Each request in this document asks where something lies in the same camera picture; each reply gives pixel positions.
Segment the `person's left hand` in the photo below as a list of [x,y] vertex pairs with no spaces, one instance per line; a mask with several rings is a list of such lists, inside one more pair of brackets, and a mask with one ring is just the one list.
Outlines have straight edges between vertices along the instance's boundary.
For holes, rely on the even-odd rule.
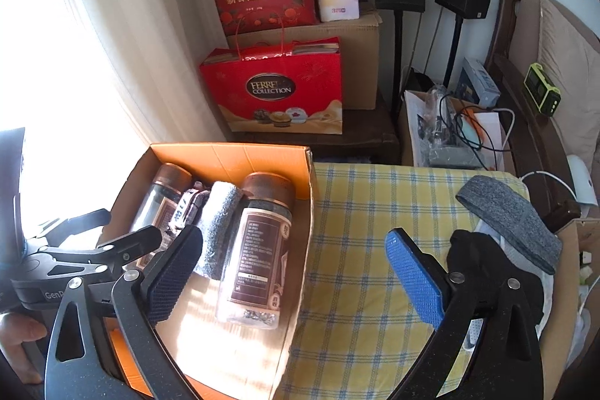
[[44,324],[29,316],[8,313],[1,315],[1,351],[23,384],[38,385],[43,379],[27,357],[23,343],[35,342],[47,336]]

